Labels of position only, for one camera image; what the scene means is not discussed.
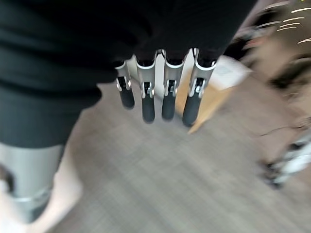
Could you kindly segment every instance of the gray carpet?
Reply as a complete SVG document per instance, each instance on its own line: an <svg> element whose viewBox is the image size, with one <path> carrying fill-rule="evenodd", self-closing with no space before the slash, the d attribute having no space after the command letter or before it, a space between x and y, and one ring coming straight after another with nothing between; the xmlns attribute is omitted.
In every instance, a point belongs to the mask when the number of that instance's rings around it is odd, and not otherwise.
<svg viewBox="0 0 311 233"><path fill-rule="evenodd" d="M85 194L55 233L305 233L311 191L294 177L275 191L258 160L272 159L297 132L271 129L295 118L273 91L247 79L197 133L176 116L141 119L124 110L114 85L85 111L70 144Z"/></svg>

